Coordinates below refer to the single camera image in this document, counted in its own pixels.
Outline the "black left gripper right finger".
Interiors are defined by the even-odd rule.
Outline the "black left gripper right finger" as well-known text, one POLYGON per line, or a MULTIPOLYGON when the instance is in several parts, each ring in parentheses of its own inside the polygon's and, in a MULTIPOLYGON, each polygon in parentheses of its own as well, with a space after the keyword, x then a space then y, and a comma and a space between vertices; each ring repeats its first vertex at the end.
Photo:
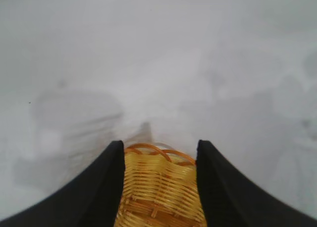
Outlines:
POLYGON ((315 227, 316 219, 271 196, 208 140, 196 157, 197 188, 209 227, 315 227))

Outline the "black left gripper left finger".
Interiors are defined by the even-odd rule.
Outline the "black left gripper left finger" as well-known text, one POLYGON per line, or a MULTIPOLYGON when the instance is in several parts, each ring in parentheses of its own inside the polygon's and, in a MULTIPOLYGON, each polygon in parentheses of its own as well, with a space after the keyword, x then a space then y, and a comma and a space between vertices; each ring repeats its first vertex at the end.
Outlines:
POLYGON ((124 145, 111 142, 63 188, 0 222, 2 227, 112 227, 123 191, 124 145))

